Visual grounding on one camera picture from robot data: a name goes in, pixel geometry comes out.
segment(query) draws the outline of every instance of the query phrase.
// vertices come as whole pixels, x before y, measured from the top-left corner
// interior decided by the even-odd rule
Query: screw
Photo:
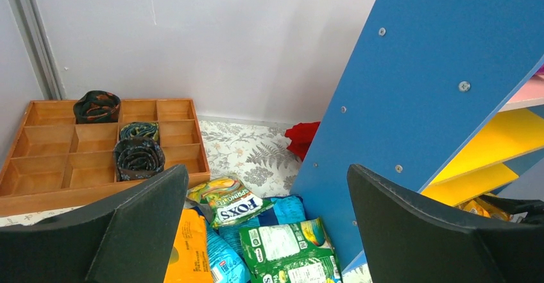
[[[468,92],[469,89],[470,89],[470,83],[469,82],[462,81],[461,83],[459,83],[459,91],[460,92]]]

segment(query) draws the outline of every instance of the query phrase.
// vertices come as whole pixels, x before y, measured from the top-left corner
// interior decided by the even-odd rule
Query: chip bag
[[[494,219],[499,219],[499,220],[502,220],[502,221],[510,221],[512,219],[512,216],[510,214],[508,214],[506,211],[482,200],[481,198],[476,198],[475,201],[482,205],[482,207],[489,213],[489,215],[491,216],[491,218],[494,218]]]
[[[189,190],[187,198],[210,206],[214,212],[212,228],[240,224],[274,205],[254,195],[234,177],[221,177],[197,185]]]
[[[320,219],[242,228],[252,283],[341,283],[337,259]]]
[[[274,203],[271,209],[239,225],[219,227],[219,235],[238,253],[243,256],[240,242],[240,228],[269,227],[271,225],[290,224],[306,221],[302,199],[296,195],[278,198],[265,198]]]
[[[491,218],[485,208],[482,207],[482,205],[478,204],[475,200],[470,200],[464,204],[461,204],[460,206],[458,206],[458,208],[472,214],[478,214],[482,217]]]
[[[208,264],[206,220],[184,209],[166,268],[164,283],[214,283]]]
[[[201,216],[198,207],[192,208]],[[250,271],[240,255],[206,222],[208,257],[214,283],[247,283]]]

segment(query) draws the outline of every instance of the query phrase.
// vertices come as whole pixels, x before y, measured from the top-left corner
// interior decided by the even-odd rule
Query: rolled tie
[[[149,137],[129,137],[114,148],[117,179],[147,179],[164,170],[164,153]]]
[[[129,137],[149,137],[159,143],[158,123],[134,122],[122,127],[119,132],[119,140]]]
[[[115,123],[121,100],[111,92],[92,90],[74,105],[77,124]]]

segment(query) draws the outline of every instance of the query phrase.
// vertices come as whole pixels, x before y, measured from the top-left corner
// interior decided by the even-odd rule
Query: yellow shelf
[[[496,164],[447,182],[430,185],[421,194],[446,205],[456,206],[517,178],[518,175],[507,166]]]
[[[430,185],[544,148],[544,119],[526,108],[501,112],[453,158]]]

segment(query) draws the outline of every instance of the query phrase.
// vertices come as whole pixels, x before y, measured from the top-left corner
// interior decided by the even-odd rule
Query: wooden compartment tray
[[[141,183],[120,182],[113,159],[119,130],[134,121],[158,123],[165,169],[184,164],[189,187],[210,179],[191,99],[121,100],[119,121],[105,124],[76,124],[75,103],[28,105],[0,173],[0,216],[85,205]]]

